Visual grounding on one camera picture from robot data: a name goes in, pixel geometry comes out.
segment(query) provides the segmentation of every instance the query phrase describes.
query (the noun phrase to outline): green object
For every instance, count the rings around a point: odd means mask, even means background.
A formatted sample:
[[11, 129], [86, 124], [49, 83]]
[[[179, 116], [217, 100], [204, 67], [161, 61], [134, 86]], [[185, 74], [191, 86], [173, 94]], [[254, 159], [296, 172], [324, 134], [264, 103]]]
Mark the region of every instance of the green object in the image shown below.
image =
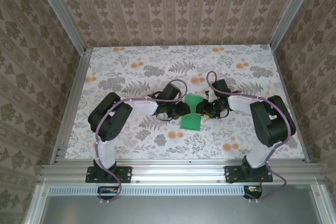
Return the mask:
[[190, 106], [191, 114], [185, 115], [181, 120], [181, 128], [192, 131], [200, 131], [201, 115], [196, 114], [196, 106], [203, 101], [203, 97], [187, 94], [184, 102]]

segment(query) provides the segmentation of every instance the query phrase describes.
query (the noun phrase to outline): damask wallpaper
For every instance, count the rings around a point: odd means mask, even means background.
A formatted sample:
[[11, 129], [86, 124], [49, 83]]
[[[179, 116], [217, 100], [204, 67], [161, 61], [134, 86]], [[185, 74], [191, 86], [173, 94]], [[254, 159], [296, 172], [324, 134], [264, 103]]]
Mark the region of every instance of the damask wallpaper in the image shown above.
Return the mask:
[[290, 0], [61, 0], [87, 47], [268, 44]]
[[335, 203], [336, 0], [304, 0], [276, 56], [309, 156], [321, 163]]
[[78, 58], [47, 0], [0, 0], [0, 223], [23, 220]]

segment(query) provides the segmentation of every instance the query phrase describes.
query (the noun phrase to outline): cable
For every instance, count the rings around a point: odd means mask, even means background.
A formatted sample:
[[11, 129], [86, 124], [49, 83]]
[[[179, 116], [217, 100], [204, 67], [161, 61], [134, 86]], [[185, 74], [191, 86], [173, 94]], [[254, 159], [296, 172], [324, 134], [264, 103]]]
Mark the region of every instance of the cable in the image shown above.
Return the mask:
[[[185, 81], [182, 81], [180, 79], [174, 79], [174, 80], [171, 80], [169, 83], [172, 83], [174, 81], [179, 81], [181, 83], [184, 84], [185, 86], [185, 92], [184, 94], [177, 98], [177, 99], [174, 99], [174, 100], [163, 100], [163, 99], [154, 99], [154, 98], [126, 98], [126, 99], [122, 99], [120, 100], [119, 102], [115, 103], [107, 112], [106, 114], [102, 117], [102, 119], [100, 120], [97, 128], [96, 128], [96, 133], [95, 133], [95, 137], [96, 137], [96, 146], [95, 146], [95, 152], [96, 152], [96, 157], [97, 157], [97, 162], [100, 166], [100, 168], [102, 168], [105, 172], [107, 172], [108, 174], [110, 174], [117, 182], [118, 182], [118, 187], [119, 187], [119, 190], [118, 192], [116, 193], [116, 195], [109, 201], [112, 201], [112, 200], [115, 200], [121, 193], [121, 182], [119, 180], [119, 178], [111, 171], [109, 171], [107, 168], [104, 167], [104, 165], [102, 164], [102, 162], [100, 161], [100, 158], [99, 158], [99, 152], [98, 152], [98, 143], [101, 141], [98, 133], [99, 133], [99, 130], [100, 130], [100, 127], [102, 126], [103, 122], [105, 121], [105, 119], [108, 117], [108, 115], [121, 103], [123, 102], [127, 102], [127, 101], [143, 101], [143, 100], [146, 100], [146, 101], [154, 101], [154, 102], [178, 102], [180, 99], [184, 98], [186, 95], [187, 95], [187, 92], [188, 92], [188, 86], [187, 86], [187, 83], [185, 83]], [[104, 200], [101, 198], [101, 192], [99, 194], [99, 199], [101, 202], [103, 202]]]
[[217, 74], [216, 74], [215, 71], [209, 71], [209, 72], [208, 72], [208, 74], [206, 75], [206, 81], [207, 81], [208, 85], [209, 85], [214, 91], [216, 91], [216, 92], [218, 92], [218, 93], [221, 93], [221, 94], [241, 95], [242, 97], [249, 97], [249, 98], [254, 98], [254, 99], [257, 99], [257, 100], [260, 100], [260, 101], [267, 102], [267, 103], [270, 104], [274, 109], [276, 109], [276, 111], [279, 112], [279, 114], [281, 115], [281, 117], [283, 118], [283, 120], [284, 120], [284, 122], [285, 122], [285, 124], [286, 124], [286, 127], [287, 127], [287, 138], [286, 138], [282, 143], [276, 145], [276, 146], [273, 148], [273, 150], [268, 154], [268, 156], [266, 157], [266, 159], [265, 159], [265, 165], [266, 165], [267, 169], [268, 169], [271, 173], [273, 173], [273, 174], [275, 174], [276, 176], [278, 176], [279, 178], [281, 178], [281, 179], [283, 180], [283, 185], [280, 186], [278, 189], [276, 189], [276, 190], [275, 190], [273, 193], [271, 193], [270, 195], [267, 195], [267, 196], [265, 196], [265, 197], [261, 197], [261, 198], [259, 198], [259, 199], [254, 198], [252, 195], [246, 194], [247, 196], [251, 197], [251, 199], [253, 199], [255, 202], [258, 202], [258, 201], [261, 201], [261, 200], [268, 199], [269, 197], [273, 196], [274, 194], [276, 194], [277, 192], [279, 192], [280, 190], [282, 190], [282, 189], [286, 186], [286, 184], [287, 184], [287, 181], [286, 181], [282, 176], [280, 176], [279, 174], [275, 173], [275, 172], [269, 167], [267, 161], [271, 158], [271, 156], [273, 155], [273, 153], [275, 152], [275, 150], [276, 150], [277, 148], [279, 148], [280, 146], [286, 144], [286, 143], [289, 141], [289, 139], [290, 139], [290, 137], [291, 137], [291, 129], [290, 129], [290, 125], [289, 125], [288, 119], [286, 118], [285, 114], [284, 114], [284, 113], [283, 113], [283, 112], [282, 112], [282, 111], [281, 111], [281, 110], [280, 110], [274, 103], [272, 103], [271, 101], [267, 100], [266, 98], [263, 98], [263, 97], [257, 97], [257, 96], [252, 95], [252, 94], [223, 92], [223, 91], [221, 91], [221, 90], [218, 90], [218, 89], [214, 88], [214, 87], [212, 86], [212, 84], [210, 83], [210, 81], [209, 81], [209, 75], [210, 75], [211, 73], [213, 73], [213, 74], [215, 75], [215, 81], [217, 81]]
[[278, 176], [279, 178], [281, 178], [281, 179], [283, 180], [283, 184], [282, 184], [278, 189], [276, 189], [273, 193], [271, 193], [271, 194], [269, 194], [269, 195], [267, 195], [267, 196], [265, 196], [265, 197], [261, 197], [261, 198], [259, 198], [259, 199], [256, 199], [256, 198], [253, 197], [251, 194], [247, 194], [247, 193], [245, 193], [245, 195], [247, 195], [248, 197], [250, 197], [251, 199], [253, 199], [255, 202], [262, 201], [262, 200], [265, 200], [265, 199], [268, 199], [268, 198], [272, 197], [273, 195], [277, 194], [280, 190], [282, 190], [282, 189], [287, 185], [287, 181], [285, 180], [284, 177], [282, 177], [280, 174], [274, 172], [274, 171], [271, 169], [271, 167], [269, 167], [268, 163], [265, 163], [265, 165], [266, 165], [267, 169], [268, 169], [271, 173], [275, 174], [276, 176]]
[[227, 118], [227, 116], [230, 114], [230, 110], [227, 110], [227, 113], [226, 113], [226, 115], [225, 116], [222, 116], [222, 117], [220, 117], [220, 118], [217, 118], [217, 119], [221, 119], [221, 118]]
[[158, 118], [158, 115], [155, 116], [156, 119], [160, 120], [160, 121], [163, 121], [163, 122], [170, 122], [171, 120], [173, 120], [172, 118], [170, 119], [161, 119], [161, 118]]

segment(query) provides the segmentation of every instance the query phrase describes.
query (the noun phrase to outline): table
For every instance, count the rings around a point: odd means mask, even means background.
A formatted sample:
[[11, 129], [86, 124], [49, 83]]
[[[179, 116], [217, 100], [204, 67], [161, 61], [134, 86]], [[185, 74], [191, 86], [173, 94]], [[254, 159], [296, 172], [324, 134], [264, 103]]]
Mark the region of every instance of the table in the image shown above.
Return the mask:
[[[156, 46], [93, 48], [90, 65], [66, 151], [70, 159], [94, 158], [95, 136], [88, 115], [109, 93], [124, 98], [161, 91], [172, 79], [188, 93], [205, 97], [206, 74], [214, 70], [232, 91], [288, 101], [268, 45]], [[176, 83], [183, 91], [183, 86]], [[202, 118], [200, 131], [180, 129], [180, 120], [153, 116], [129, 118], [116, 138], [117, 159], [241, 159], [256, 140], [250, 115], [231, 112], [225, 119]], [[304, 158], [299, 136], [273, 158]]]

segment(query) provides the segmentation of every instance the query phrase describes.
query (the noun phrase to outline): black mounting bracket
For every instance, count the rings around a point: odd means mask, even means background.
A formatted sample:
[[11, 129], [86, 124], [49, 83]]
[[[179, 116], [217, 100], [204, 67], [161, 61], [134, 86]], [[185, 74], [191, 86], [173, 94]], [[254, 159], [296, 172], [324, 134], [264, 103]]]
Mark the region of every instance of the black mounting bracket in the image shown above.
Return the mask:
[[273, 182], [272, 173], [267, 169], [266, 165], [259, 168], [251, 168], [247, 162], [246, 156], [243, 158], [242, 165], [224, 166], [224, 174], [226, 182]]
[[[121, 183], [130, 183], [132, 179], [132, 167], [131, 166], [117, 166], [113, 165], [109, 171], [115, 174]], [[116, 179], [111, 174], [105, 172], [98, 166], [96, 161], [93, 161], [93, 166], [88, 167], [86, 183], [117, 183]]]

